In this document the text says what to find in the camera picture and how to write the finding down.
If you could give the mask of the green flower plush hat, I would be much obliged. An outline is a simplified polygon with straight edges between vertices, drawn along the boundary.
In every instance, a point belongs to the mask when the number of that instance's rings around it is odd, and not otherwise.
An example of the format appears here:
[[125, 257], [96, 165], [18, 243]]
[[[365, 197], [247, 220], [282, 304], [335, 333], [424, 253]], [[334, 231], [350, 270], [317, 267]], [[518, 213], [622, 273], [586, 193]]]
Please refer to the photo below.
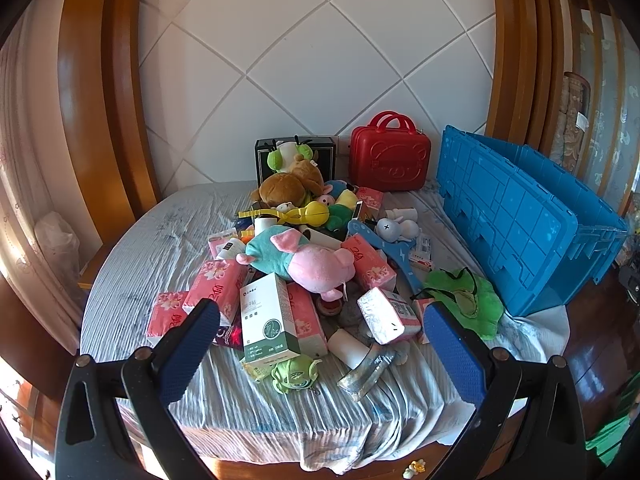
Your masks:
[[441, 302], [454, 318], [483, 340], [495, 338], [504, 307], [491, 282], [468, 268], [438, 270], [427, 274], [420, 292], [412, 298], [412, 307], [422, 320], [427, 307]]

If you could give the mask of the silver foil packet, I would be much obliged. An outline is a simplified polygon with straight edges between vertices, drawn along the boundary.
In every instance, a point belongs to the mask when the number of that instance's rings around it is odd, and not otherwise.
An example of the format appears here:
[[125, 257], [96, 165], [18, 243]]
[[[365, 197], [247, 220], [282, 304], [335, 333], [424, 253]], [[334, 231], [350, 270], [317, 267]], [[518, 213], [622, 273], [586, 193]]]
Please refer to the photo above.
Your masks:
[[362, 362], [341, 378], [337, 385], [353, 401], [359, 402], [376, 385], [395, 359], [396, 351], [393, 348], [372, 344]]

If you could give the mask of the white green carton box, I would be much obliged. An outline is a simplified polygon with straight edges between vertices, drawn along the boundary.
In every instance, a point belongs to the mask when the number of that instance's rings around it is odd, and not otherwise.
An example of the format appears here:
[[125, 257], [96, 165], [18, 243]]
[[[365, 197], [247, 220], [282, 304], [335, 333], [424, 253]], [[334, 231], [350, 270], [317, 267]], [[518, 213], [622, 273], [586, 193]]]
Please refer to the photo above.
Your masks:
[[240, 290], [244, 359], [268, 366], [300, 355], [285, 281], [271, 273]]

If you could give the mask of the pink tissue pack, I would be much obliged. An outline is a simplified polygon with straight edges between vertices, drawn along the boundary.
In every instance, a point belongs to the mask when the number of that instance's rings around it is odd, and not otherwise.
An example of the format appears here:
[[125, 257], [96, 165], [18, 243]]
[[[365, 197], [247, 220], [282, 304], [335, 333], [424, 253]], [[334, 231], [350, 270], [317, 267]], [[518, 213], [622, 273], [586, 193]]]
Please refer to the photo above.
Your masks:
[[288, 300], [290, 300], [300, 352], [314, 359], [326, 356], [328, 354], [326, 336], [324, 336], [311, 294], [295, 282], [288, 283], [286, 289], [288, 290]]
[[146, 329], [146, 338], [157, 342], [168, 330], [179, 326], [186, 318], [183, 304], [187, 292], [160, 292], [153, 301], [151, 315]]
[[360, 234], [347, 237], [341, 242], [341, 248], [354, 256], [356, 280], [363, 290], [379, 288], [392, 292], [395, 289], [396, 272]]
[[196, 274], [182, 305], [190, 313], [201, 299], [212, 300], [220, 312], [220, 325], [230, 326], [240, 307], [240, 288], [247, 266], [235, 260], [205, 260]]

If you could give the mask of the pink pig teal shirt plush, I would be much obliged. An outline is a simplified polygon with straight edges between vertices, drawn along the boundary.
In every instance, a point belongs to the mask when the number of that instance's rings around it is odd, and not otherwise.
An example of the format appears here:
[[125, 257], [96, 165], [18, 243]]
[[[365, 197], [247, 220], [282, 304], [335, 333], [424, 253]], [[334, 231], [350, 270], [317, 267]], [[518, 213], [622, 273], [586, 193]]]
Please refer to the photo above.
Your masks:
[[288, 226], [263, 230], [235, 259], [243, 266], [295, 282], [324, 301], [341, 299], [346, 283], [356, 274], [355, 257], [348, 249], [312, 244], [299, 230]]

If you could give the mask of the white pink wipes pack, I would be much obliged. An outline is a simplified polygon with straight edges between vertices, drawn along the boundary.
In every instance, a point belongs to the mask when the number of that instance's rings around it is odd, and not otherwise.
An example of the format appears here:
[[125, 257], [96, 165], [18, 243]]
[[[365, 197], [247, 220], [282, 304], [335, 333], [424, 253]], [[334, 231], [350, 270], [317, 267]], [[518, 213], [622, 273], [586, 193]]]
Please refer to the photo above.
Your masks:
[[421, 330], [421, 322], [412, 307], [396, 292], [375, 287], [363, 294], [357, 304], [378, 344], [410, 339]]

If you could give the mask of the small green frog plush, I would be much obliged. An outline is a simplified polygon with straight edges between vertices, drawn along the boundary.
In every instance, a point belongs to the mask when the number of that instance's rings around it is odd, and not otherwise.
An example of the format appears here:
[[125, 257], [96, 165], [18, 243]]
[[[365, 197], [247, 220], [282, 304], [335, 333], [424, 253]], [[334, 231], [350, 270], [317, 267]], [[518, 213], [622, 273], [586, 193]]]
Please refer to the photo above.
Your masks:
[[271, 370], [273, 388], [282, 394], [309, 389], [319, 377], [320, 363], [321, 360], [309, 356], [296, 356], [278, 363]]

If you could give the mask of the white plastic bag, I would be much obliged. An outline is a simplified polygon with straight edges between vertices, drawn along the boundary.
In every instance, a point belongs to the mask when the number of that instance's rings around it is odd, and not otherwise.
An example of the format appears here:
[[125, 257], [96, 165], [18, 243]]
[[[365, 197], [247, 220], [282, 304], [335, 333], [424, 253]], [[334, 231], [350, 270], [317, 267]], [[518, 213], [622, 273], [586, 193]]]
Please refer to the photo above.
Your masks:
[[49, 211], [35, 225], [35, 236], [43, 257], [60, 281], [79, 278], [80, 240], [73, 228], [56, 211]]

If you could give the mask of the blue plastic storage crate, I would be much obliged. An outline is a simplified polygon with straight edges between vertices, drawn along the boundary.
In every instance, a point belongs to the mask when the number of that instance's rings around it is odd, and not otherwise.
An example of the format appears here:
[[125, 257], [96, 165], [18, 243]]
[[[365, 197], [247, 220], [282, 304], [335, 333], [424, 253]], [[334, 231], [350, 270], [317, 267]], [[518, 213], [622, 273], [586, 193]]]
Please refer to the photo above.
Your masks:
[[628, 235], [608, 203], [528, 145], [447, 126], [436, 179], [448, 218], [513, 316], [569, 304], [599, 283]]

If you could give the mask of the green yellow duck plush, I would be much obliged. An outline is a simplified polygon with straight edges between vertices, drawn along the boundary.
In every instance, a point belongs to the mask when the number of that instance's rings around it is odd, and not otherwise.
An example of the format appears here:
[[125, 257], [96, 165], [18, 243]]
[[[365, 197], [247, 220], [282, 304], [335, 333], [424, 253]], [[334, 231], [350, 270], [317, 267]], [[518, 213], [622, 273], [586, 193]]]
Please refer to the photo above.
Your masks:
[[347, 223], [354, 215], [357, 203], [357, 195], [348, 188], [345, 188], [337, 197], [335, 203], [328, 207], [329, 219], [324, 227], [330, 232], [338, 232], [345, 229]]

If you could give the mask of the yellow plastic clamp toy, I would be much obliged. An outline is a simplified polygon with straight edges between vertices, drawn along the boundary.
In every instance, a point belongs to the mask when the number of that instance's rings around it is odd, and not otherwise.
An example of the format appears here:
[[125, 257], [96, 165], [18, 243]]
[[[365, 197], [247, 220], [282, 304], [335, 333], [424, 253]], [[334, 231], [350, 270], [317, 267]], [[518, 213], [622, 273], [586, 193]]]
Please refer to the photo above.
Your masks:
[[293, 208], [288, 211], [280, 211], [274, 208], [252, 209], [239, 211], [239, 218], [257, 218], [269, 216], [278, 219], [279, 224], [295, 224], [300, 226], [323, 226], [329, 220], [329, 207], [318, 202], [310, 202], [305, 207]]

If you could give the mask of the brown bear plush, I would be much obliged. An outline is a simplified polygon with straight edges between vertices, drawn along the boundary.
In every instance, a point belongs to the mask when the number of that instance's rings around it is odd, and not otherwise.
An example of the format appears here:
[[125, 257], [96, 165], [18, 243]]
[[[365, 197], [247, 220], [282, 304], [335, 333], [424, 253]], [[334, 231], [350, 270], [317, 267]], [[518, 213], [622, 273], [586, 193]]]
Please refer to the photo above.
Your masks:
[[303, 207], [313, 198], [326, 192], [326, 184], [317, 165], [312, 160], [297, 155], [287, 172], [279, 172], [268, 177], [250, 198], [260, 200], [269, 207], [292, 203]]

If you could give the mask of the red toy suitcase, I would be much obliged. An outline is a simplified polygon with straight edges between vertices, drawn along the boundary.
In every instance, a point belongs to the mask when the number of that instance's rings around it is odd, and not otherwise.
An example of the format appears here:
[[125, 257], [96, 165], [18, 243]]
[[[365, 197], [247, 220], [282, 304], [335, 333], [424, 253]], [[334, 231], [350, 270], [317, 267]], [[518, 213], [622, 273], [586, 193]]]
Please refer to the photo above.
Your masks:
[[431, 140], [408, 116], [384, 110], [352, 130], [349, 180], [381, 192], [420, 190], [431, 150]]

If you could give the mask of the rolled patterned carpet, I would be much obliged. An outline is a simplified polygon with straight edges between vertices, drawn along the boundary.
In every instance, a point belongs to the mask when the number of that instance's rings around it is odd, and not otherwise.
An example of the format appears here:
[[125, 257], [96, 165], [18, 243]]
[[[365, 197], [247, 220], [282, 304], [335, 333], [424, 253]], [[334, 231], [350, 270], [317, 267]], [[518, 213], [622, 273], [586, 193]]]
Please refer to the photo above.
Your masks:
[[589, 105], [588, 80], [574, 72], [565, 72], [550, 159], [572, 174], [577, 171], [589, 127]]

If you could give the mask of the black gift box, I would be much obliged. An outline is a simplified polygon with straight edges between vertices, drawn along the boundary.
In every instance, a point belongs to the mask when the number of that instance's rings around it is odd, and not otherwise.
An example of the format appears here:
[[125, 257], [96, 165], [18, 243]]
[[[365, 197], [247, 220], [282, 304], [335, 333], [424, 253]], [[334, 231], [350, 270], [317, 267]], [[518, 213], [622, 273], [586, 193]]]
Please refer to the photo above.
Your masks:
[[267, 165], [268, 154], [280, 142], [297, 141], [308, 144], [314, 151], [312, 160], [320, 170], [324, 180], [335, 177], [336, 145], [328, 136], [285, 136], [284, 138], [259, 139], [254, 145], [255, 167], [257, 183], [262, 184], [268, 177], [278, 172], [272, 171]]

